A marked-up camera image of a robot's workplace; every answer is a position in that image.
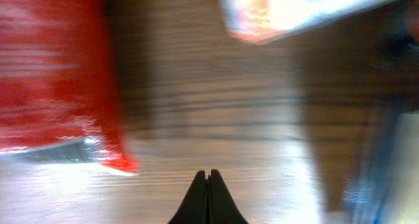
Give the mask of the beige wet wipes pack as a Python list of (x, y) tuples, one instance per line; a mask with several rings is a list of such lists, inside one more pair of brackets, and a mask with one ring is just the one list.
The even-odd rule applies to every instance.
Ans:
[(219, 0), (230, 35), (261, 45), (396, 0)]

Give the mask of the red Hacks candy bag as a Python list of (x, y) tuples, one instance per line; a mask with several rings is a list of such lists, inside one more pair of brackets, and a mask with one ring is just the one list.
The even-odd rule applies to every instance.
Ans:
[(1, 154), (135, 174), (105, 0), (1, 0)]

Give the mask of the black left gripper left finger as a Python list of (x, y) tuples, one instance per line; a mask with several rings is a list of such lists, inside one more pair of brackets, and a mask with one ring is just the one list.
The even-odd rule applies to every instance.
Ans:
[(205, 171), (198, 171), (179, 208), (168, 224), (205, 224), (208, 210), (208, 184)]

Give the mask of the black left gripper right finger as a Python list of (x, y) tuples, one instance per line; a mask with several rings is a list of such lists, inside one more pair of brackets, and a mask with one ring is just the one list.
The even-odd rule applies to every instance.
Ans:
[(213, 169), (208, 178), (208, 215), (211, 224), (248, 224), (240, 213), (220, 171)]

